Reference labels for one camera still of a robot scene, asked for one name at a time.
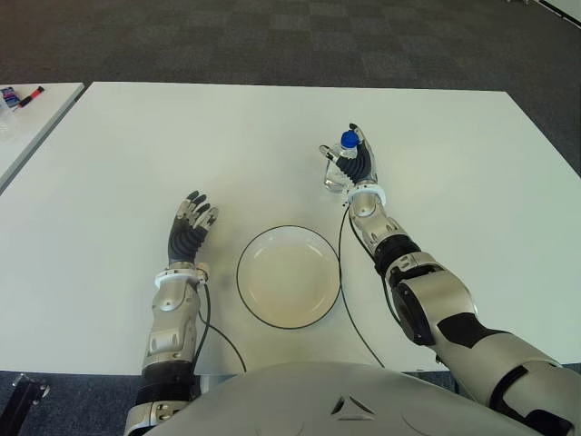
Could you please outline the robot right hand black silver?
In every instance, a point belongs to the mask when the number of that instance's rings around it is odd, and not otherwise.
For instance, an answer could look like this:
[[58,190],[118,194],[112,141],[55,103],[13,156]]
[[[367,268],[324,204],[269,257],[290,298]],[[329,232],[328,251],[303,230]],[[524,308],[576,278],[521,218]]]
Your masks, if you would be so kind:
[[362,181],[377,181],[372,151],[358,125],[350,124],[338,143],[322,144],[319,151],[327,159],[323,183],[330,192],[349,190]]

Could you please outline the robot left hand black silver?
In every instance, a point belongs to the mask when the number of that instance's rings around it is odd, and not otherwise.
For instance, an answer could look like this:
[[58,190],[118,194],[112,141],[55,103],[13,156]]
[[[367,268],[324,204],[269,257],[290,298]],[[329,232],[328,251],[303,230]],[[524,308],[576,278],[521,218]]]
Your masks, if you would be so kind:
[[172,222],[167,246],[168,264],[195,263],[196,254],[218,214],[219,209],[211,206],[204,193],[190,193],[179,205]]

